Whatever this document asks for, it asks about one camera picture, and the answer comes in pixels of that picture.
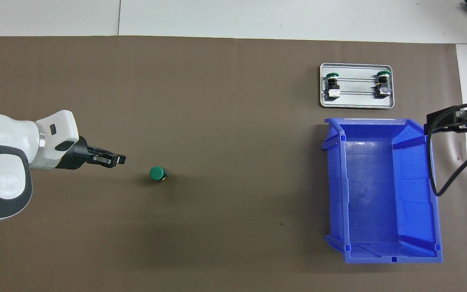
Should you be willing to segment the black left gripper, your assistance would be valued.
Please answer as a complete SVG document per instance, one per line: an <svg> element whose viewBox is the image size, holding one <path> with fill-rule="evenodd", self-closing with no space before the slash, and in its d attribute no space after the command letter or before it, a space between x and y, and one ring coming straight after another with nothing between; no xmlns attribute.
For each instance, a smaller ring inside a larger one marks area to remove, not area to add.
<svg viewBox="0 0 467 292"><path fill-rule="evenodd" d="M124 165L125 161L125 155L119 155L103 148L88 146L86 139L79 137L79 140L60 159L57 168L76 170L85 163L115 167L117 164Z"/></svg>

